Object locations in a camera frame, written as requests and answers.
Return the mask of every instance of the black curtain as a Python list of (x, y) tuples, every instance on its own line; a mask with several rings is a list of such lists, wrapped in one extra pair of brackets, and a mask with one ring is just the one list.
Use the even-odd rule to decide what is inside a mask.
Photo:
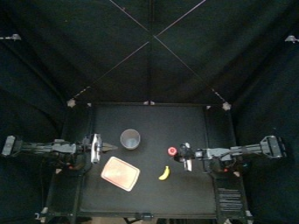
[(284, 139), (287, 159), (253, 161), (245, 176), (249, 208), (260, 223), (297, 223), (299, 213), (299, 45), (284, 42), (244, 85), (233, 121), (239, 144), (264, 136)]
[[(1, 36), (16, 31), (0, 11)], [(10, 135), (26, 142), (50, 142), (60, 137), (65, 108), (45, 76), (45, 68), (22, 42), (0, 41), (0, 148)], [(42, 209), (50, 180), (38, 157), (0, 157), (0, 223), (34, 223)]]

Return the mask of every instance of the plate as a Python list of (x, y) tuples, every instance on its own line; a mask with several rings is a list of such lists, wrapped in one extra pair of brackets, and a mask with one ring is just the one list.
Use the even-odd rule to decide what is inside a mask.
[(116, 157), (107, 161), (100, 177), (115, 186), (131, 192), (136, 184), (140, 170)]

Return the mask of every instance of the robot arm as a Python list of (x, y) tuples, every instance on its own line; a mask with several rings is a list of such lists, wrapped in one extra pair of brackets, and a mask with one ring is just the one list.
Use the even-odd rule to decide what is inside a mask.
[(213, 164), (216, 172), (223, 172), (236, 163), (236, 158), (247, 157), (248, 155), (260, 155), (267, 158), (283, 158), (285, 157), (285, 147), (281, 143), (281, 139), (275, 136), (265, 136), (260, 143), (245, 146), (233, 146), (228, 149), (197, 149), (192, 151), (188, 143), (181, 144), (179, 152), (173, 155), (173, 159), (177, 162), (184, 162), (184, 170), (191, 171), (191, 160), (197, 159), (203, 163)]

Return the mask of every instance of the cable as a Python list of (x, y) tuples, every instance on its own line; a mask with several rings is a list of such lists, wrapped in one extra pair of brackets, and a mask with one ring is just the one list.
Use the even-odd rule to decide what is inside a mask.
[(203, 3), (205, 0), (199, 2), (156, 35), (159, 37)]
[(41, 181), (41, 209), (42, 209), (42, 206), (44, 206), (44, 201), (42, 201), (42, 195), (44, 195), (44, 191), (42, 191), (42, 162), (44, 162), (44, 159), (41, 160), (41, 164), (40, 164), (40, 181)]
[(220, 98), (223, 102), (227, 102), (225, 99), (220, 96), (219, 92), (211, 87), (208, 82), (197, 75), (197, 73), (191, 69), (191, 67), (187, 65), (187, 63), (183, 61), (183, 59), (175, 54), (175, 52), (171, 50), (171, 48), (164, 44), (164, 42), (157, 38), (157, 36), (153, 36), (153, 38), (159, 41), (159, 43), (163, 45), (163, 47), (168, 50), (168, 52), (172, 54), (172, 56), (184, 64), (184, 66), (189, 69), (192, 74), (200, 78), (200, 81), (205, 85), (207, 88), (209, 88), (211, 92)]

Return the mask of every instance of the black fabric wall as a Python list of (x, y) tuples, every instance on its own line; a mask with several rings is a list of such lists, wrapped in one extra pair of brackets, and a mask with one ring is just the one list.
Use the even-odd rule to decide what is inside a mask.
[[(1, 11), (0, 23), (9, 28)], [(50, 142), (60, 137), (65, 109), (25, 44), (0, 42), (0, 78), (0, 147), (9, 135), (28, 142)], [(0, 177), (0, 223), (33, 223), (50, 179), (44, 161), (0, 157)]]
[(288, 159), (253, 161), (245, 176), (247, 196), (261, 223), (299, 223), (299, 45), (284, 43), (252, 76), (233, 109), (237, 142), (264, 136), (284, 139)]
[[(49, 8), (52, 6), (48, 1), (34, 2), (42, 2), (41, 5), (45, 4), (46, 7), (49, 5)], [(73, 5), (73, 1), (65, 2), (68, 5)], [(77, 10), (74, 11), (81, 11), (85, 2), (76, 2), (79, 4), (76, 4)], [(77, 15), (65, 5), (60, 15), (56, 15), (46, 7), (42, 8), (42, 15), (41, 13), (33, 14), (40, 11), (30, 1), (26, 1), (28, 9), (32, 8), (28, 10), (29, 13), (22, 6), (22, 1), (14, 3), (1, 1), (1, 6), (6, 8), (5, 4), (8, 4), (10, 6), (8, 9), (12, 11), (8, 19), (0, 9), (0, 36), (18, 32), (24, 34), (24, 39), (20, 42), (0, 41), (1, 146), (8, 135), (20, 135), (25, 141), (30, 142), (49, 142), (53, 138), (60, 137), (66, 111), (65, 101), (99, 77), (99, 74), (108, 71), (136, 49), (139, 46), (136, 42), (141, 44), (147, 39), (147, 34), (136, 35), (140, 39), (139, 41), (132, 39), (129, 42), (132, 48), (127, 47), (128, 41), (120, 45), (120, 40), (127, 35), (127, 29), (120, 29), (121, 32), (117, 33), (119, 23), (109, 20), (112, 15), (109, 12), (115, 13), (120, 24), (124, 21), (131, 23), (129, 29), (136, 28), (136, 24), (121, 14), (121, 11), (123, 17), (119, 16), (117, 8), (113, 8), (113, 5), (103, 3), (104, 1), (87, 2), (92, 2), (95, 5), (104, 4), (107, 12), (103, 15), (107, 16), (107, 24), (99, 23), (97, 20), (96, 23), (89, 22), (93, 17), (99, 19), (97, 12), (92, 16), (89, 15), (89, 8), (93, 9), (93, 4), (89, 8), (84, 8), (83, 14), (87, 18), (84, 20), (72, 19), (77, 18), (80, 14)], [(133, 1), (120, 2), (124, 5), (135, 6)], [(147, 7), (145, 1), (136, 2), (137, 5)], [(160, 4), (160, 7), (156, 7), (156, 15), (160, 11), (160, 20), (164, 22), (161, 29), (197, 3), (197, 1), (188, 1), (188, 3), (185, 1), (185, 9), (183, 9), (183, 7), (176, 7), (180, 1), (172, 1), (171, 8), (175, 12), (172, 14), (167, 7), (161, 7), (164, 1), (156, 2), (157, 6)], [(219, 7), (220, 2), (207, 1), (208, 8), (199, 8), (200, 11), (191, 14), (191, 17), (187, 17), (188, 20), (183, 20), (183, 23), (179, 24), (179, 27), (187, 27), (193, 33), (189, 34), (184, 29), (179, 31), (171, 29), (168, 34), (165, 33), (167, 36), (161, 36), (161, 38), (199, 75), (203, 75), (215, 89), (231, 100), (239, 144), (257, 143), (263, 136), (272, 134), (284, 139), (288, 159), (279, 161), (259, 159), (253, 162), (253, 169), (245, 176), (247, 194), (251, 211), (261, 223), (299, 223), (299, 213), (296, 212), (299, 204), (299, 105), (296, 102), (299, 45), (281, 44), (288, 34), (287, 31), (291, 31), (293, 24), (297, 24), (297, 1), (284, 1), (283, 4), (283, 1), (271, 1), (269, 3), (247, 1), (248, 8), (244, 8), (240, 1), (225, 2), (227, 7), (223, 8)], [(139, 6), (131, 8), (135, 11), (132, 15), (137, 15), (136, 18), (143, 24), (147, 23), (145, 7), (143, 13)], [(107, 32), (105, 35), (100, 32), (107, 39), (101, 38), (99, 41), (99, 38), (93, 36), (93, 26), (99, 26), (104, 34)], [(115, 47), (111, 48), (109, 42), (113, 42)], [(217, 102), (219, 99), (213, 93), (209, 90), (207, 93), (201, 79), (185, 75), (183, 64), (176, 58), (171, 58), (172, 55), (160, 45), (157, 46), (156, 48), (159, 48), (157, 50), (161, 48), (163, 54), (160, 57), (157, 57), (159, 54), (153, 57), (156, 75), (149, 86), (145, 85), (147, 53), (144, 49), (137, 57), (132, 58), (136, 61), (133, 60), (129, 62), (132, 64), (113, 71), (113, 75), (104, 77), (105, 79), (95, 86), (97, 88), (92, 88), (83, 95), (83, 100), (143, 101), (147, 100), (147, 88), (152, 87), (152, 94), (160, 102)], [(2, 209), (0, 223), (8, 220), (12, 220), (10, 223), (17, 223), (14, 219), (30, 219), (33, 213), (40, 212), (42, 207), (40, 181), (42, 169), (45, 168), (38, 158), (1, 159), (0, 207)], [(44, 176), (42, 180), (46, 185), (49, 177)]]

